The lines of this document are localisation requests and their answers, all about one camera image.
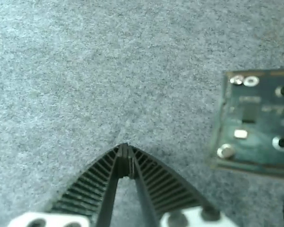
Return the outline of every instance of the gray carpet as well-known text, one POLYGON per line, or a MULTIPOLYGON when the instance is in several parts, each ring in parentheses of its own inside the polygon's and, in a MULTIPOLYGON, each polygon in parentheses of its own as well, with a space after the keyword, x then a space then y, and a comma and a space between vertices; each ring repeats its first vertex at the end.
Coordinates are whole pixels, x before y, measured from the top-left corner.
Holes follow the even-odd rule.
MULTIPOLYGON (((284 182, 204 164, 225 70, 284 67, 284 0, 0 1, 0 227, 128 142, 240 227, 283 227, 284 182)), ((142 226, 123 179, 113 227, 142 226)))

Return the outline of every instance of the ribbed gripper pad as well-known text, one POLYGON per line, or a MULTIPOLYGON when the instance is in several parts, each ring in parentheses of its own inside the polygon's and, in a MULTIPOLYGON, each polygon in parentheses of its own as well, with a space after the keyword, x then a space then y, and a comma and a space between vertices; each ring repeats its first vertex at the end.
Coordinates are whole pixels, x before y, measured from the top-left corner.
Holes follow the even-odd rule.
POLYGON ((94 222, 116 164, 117 151, 117 148, 110 150, 91 164, 52 205, 50 212, 84 215, 94 222))
POLYGON ((134 149, 133 152, 149 198, 159 217, 166 212, 200 205, 199 196, 183 184, 177 173, 141 150, 134 149))

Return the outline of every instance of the circuit board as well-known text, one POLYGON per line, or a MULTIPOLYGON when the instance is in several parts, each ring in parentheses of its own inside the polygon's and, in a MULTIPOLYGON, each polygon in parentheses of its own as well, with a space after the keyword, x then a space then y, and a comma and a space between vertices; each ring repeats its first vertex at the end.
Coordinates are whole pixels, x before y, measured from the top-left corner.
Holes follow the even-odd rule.
POLYGON ((226 72, 210 165, 284 178, 284 69, 226 72))

